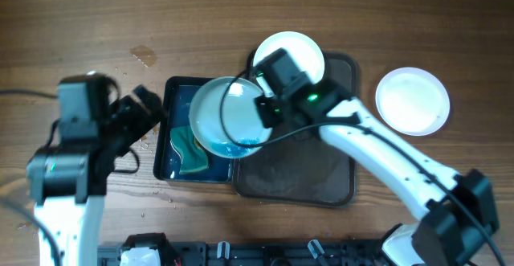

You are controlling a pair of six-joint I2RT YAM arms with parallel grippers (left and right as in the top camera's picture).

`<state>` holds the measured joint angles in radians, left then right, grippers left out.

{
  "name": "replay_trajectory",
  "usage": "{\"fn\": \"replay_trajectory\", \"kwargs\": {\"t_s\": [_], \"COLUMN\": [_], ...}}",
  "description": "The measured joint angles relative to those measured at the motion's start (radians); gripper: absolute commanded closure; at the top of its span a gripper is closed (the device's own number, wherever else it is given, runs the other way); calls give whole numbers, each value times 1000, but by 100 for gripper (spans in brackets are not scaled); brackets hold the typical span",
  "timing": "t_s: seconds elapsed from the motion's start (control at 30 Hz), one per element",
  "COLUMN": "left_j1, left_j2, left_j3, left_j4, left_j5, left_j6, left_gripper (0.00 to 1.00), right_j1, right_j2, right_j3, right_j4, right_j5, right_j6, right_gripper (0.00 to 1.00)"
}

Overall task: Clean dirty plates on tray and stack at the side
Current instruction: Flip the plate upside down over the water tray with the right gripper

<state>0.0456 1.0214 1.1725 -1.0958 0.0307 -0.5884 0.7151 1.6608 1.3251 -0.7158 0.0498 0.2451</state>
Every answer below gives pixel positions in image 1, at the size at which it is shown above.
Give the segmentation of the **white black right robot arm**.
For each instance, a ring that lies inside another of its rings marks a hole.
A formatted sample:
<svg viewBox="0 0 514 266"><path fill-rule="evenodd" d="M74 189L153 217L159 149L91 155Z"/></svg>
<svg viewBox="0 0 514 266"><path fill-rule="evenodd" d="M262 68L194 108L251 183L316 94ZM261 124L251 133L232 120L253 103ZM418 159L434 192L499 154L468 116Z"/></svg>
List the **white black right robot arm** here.
<svg viewBox="0 0 514 266"><path fill-rule="evenodd" d="M384 182L406 205L415 224L389 233L381 252L395 265L465 265L499 230L492 185L478 170L466 175L445 166L388 130L333 80L316 84L258 79L264 94L256 107L267 127L280 122L348 154Z"/></svg>

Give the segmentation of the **green yellow sponge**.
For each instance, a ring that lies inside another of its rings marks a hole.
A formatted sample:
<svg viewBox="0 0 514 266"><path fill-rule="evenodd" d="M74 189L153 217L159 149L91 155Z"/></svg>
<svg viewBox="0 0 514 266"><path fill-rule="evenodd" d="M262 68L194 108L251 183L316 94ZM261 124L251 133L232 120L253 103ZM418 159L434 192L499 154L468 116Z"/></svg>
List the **green yellow sponge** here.
<svg viewBox="0 0 514 266"><path fill-rule="evenodd" d="M199 145L190 126L172 128L170 144L180 158L180 174L195 174L209 168L206 151Z"/></svg>

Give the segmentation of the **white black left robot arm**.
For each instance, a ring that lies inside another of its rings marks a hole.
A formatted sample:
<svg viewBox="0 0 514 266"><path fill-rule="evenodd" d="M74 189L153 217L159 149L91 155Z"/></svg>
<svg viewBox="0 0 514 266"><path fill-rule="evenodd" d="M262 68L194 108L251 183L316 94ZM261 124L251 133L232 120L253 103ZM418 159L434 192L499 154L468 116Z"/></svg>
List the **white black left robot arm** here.
<svg viewBox="0 0 514 266"><path fill-rule="evenodd" d="M60 84L60 141L27 164L34 215L40 224L41 265L94 265L108 176L165 116L161 98L139 85L109 100L107 85Z"/></svg>

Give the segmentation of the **white plate blue smear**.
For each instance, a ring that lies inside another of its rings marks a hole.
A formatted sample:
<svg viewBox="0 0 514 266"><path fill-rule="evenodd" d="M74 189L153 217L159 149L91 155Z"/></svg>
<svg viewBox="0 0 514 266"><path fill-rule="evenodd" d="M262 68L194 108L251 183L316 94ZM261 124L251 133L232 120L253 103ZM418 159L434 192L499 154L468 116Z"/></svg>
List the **white plate blue smear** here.
<svg viewBox="0 0 514 266"><path fill-rule="evenodd" d="M263 126L254 99L263 90L252 82L230 77L208 81L195 93L189 110L190 127L207 151L222 158L244 158L257 151L271 129Z"/></svg>

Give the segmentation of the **white plate blue dot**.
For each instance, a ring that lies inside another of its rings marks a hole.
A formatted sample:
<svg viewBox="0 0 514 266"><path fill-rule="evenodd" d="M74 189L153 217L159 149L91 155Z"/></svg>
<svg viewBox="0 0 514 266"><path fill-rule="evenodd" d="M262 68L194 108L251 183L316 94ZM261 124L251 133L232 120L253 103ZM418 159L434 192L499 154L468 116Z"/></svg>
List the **white plate blue dot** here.
<svg viewBox="0 0 514 266"><path fill-rule="evenodd" d="M252 65L262 61L272 52L283 48L302 72L315 84L324 76L324 56L319 46L307 35L295 31L283 31L266 38L257 48Z"/></svg>

